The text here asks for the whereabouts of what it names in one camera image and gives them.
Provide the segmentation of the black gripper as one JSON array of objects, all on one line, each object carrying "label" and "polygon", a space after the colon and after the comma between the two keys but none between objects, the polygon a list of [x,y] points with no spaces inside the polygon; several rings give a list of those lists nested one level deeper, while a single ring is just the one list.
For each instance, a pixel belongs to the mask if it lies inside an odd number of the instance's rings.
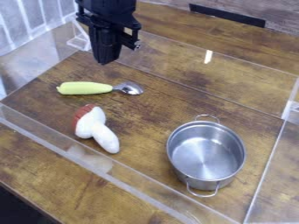
[{"label": "black gripper", "polygon": [[88,26],[95,60],[106,65],[119,58],[122,46],[140,47],[138,32],[142,24],[134,13],[136,0],[75,0],[77,20]]}]

